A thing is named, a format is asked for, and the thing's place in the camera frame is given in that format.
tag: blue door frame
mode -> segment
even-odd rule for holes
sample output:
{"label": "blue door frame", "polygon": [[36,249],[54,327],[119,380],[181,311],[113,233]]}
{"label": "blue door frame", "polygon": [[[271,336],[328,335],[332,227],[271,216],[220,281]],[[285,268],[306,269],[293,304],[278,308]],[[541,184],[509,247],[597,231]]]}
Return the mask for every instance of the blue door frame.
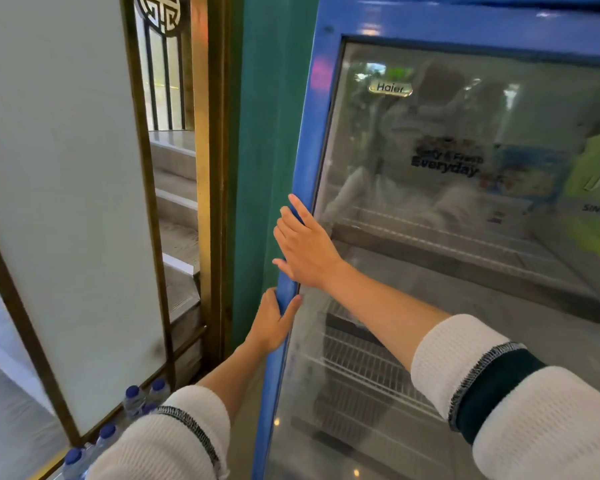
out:
{"label": "blue door frame", "polygon": [[[561,10],[545,8],[552,5]],[[292,188],[308,209],[314,204],[332,88],[346,38],[600,65],[600,0],[321,0]],[[297,283],[280,273],[281,310],[297,290]],[[264,477],[287,343],[288,339],[267,358],[253,480]]]}

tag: display fridge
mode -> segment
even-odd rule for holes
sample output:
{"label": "display fridge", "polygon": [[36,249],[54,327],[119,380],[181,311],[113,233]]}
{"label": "display fridge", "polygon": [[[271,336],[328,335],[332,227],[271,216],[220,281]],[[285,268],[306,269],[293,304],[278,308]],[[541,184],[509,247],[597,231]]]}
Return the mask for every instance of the display fridge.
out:
{"label": "display fridge", "polygon": [[[321,0],[293,192],[361,272],[600,390],[600,0]],[[253,478],[483,478],[382,343],[297,292]]]}

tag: white sleeve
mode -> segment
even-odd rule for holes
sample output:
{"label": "white sleeve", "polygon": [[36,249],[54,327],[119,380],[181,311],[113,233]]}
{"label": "white sleeve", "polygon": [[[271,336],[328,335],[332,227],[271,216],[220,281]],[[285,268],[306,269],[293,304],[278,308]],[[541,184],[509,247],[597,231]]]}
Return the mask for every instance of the white sleeve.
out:
{"label": "white sleeve", "polygon": [[[470,315],[434,327],[413,359],[413,384],[447,418],[451,398],[480,357],[507,339]],[[600,479],[600,393],[561,367],[526,377],[493,409],[473,443],[496,480]]]}
{"label": "white sleeve", "polygon": [[226,454],[231,423],[220,398],[200,386],[186,386],[165,402],[186,412],[209,438],[219,471],[208,451],[179,420],[151,414],[137,420],[96,460],[87,480],[215,480],[228,475]]}

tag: left hand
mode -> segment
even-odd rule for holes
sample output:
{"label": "left hand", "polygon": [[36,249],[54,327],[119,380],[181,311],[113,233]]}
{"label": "left hand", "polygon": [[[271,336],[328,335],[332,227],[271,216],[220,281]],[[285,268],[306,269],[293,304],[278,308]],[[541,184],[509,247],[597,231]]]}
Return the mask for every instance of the left hand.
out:
{"label": "left hand", "polygon": [[253,344],[267,354],[273,352],[280,347],[291,330],[300,305],[302,305],[302,297],[296,295],[289,303],[284,316],[280,318],[276,289],[269,288],[262,295],[258,313],[244,343]]}

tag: glass door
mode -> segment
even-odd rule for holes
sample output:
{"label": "glass door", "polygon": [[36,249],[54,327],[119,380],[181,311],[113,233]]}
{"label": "glass door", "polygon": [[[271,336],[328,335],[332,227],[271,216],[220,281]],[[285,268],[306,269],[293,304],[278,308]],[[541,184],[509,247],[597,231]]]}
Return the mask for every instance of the glass door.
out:
{"label": "glass door", "polygon": [[[600,390],[600,68],[346,43],[315,215],[360,271]],[[265,477],[483,478],[364,325],[300,293]]]}

